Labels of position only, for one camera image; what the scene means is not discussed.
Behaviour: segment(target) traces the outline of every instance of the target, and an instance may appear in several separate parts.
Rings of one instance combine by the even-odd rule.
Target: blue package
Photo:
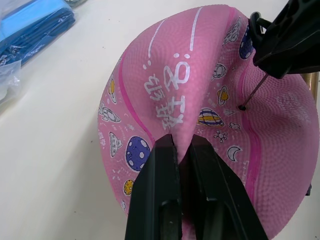
[[[1,21],[0,66],[25,64],[75,22],[64,0],[34,0]]]

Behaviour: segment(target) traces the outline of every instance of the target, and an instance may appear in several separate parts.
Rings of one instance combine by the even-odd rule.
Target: metal needle
[[[264,77],[261,79],[261,81],[258,83],[258,85],[255,87],[255,89],[251,92],[250,96],[245,100],[243,104],[241,104],[238,108],[242,111],[246,110],[246,105],[252,99],[252,97],[255,95],[256,91],[261,87],[261,85],[264,83],[264,81],[267,79],[269,74],[265,74]]]

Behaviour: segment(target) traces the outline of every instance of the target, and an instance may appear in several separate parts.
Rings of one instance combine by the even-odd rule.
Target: pink basketball
[[[115,197],[128,213],[132,186],[155,143],[171,133],[181,161],[193,134],[207,138],[242,180],[272,239],[303,200],[316,167],[315,101],[300,75],[253,65],[248,18],[226,5],[190,9],[142,32],[103,92],[98,128]],[[183,239],[194,230],[183,223]]]

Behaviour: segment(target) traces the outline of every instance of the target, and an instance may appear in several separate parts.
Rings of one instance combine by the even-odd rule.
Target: crescent moon illustration
[[[232,162],[237,162],[236,153],[238,151],[242,151],[242,149],[238,146],[231,146],[231,147],[229,147],[228,151],[226,152],[226,155]]]

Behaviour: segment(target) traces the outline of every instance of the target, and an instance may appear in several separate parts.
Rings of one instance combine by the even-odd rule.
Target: white table
[[[72,29],[23,67],[22,94],[0,115],[1,240],[124,239],[126,216],[100,156],[101,94],[140,32],[218,3],[273,20],[286,0],[88,0]],[[277,240],[320,238],[319,166],[312,184]]]

